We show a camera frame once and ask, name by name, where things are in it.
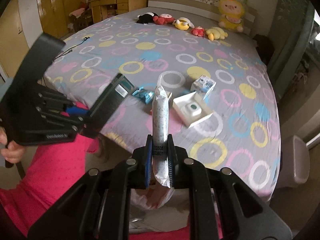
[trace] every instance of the wooden desk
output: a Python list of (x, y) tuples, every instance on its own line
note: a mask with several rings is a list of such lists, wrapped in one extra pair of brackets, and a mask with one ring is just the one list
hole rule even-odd
[(91, 0), (93, 23), (108, 18), (108, 10), (115, 10), (116, 15), (131, 12), (148, 6), (148, 0)]

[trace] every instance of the blue snack package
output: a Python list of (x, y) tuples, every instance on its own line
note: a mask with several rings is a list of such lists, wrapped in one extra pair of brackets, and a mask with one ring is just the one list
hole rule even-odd
[(147, 105), (152, 102), (155, 93), (150, 90), (146, 90), (143, 87), (140, 87), (135, 92), (133, 92), (132, 95), (136, 98), (142, 99), (142, 101)]

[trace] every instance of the small cardboard box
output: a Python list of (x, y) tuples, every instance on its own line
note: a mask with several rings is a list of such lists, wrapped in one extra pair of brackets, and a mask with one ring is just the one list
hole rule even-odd
[(175, 98), (172, 106), (188, 128), (207, 120), (213, 114), (197, 92)]
[(210, 92), (214, 89), (216, 82), (206, 75), (202, 75), (191, 85), (191, 91), (196, 91), (198, 94), (205, 99)]

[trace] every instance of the white wrapper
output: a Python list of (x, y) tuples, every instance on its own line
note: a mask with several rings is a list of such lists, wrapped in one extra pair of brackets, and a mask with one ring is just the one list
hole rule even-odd
[(156, 180), (162, 186), (170, 187), (167, 158), (169, 100), (161, 85), (161, 78), (162, 76), (159, 76), (155, 96), (152, 101), (152, 167)]

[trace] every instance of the gray bedsheet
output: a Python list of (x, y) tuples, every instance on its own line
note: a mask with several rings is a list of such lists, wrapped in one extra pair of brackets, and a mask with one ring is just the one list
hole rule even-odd
[[(158, 76), (173, 98), (189, 93), (201, 74), (217, 82), (206, 99), (213, 115), (187, 129), (170, 106), (169, 133), (177, 146), (211, 169), (228, 166), (259, 196), (269, 198), (280, 163), (280, 129), (274, 92), (252, 40), (229, 32), (209, 41), (173, 25), (141, 25), (145, 12), (187, 17), (204, 28), (217, 23), (193, 14), (144, 8), (90, 26), (66, 40), (66, 49), (90, 39), (58, 58), (46, 76), (73, 100), (91, 106), (121, 72), (137, 87), (154, 90)], [(101, 133), (132, 152), (152, 132), (150, 105), (129, 96)]]

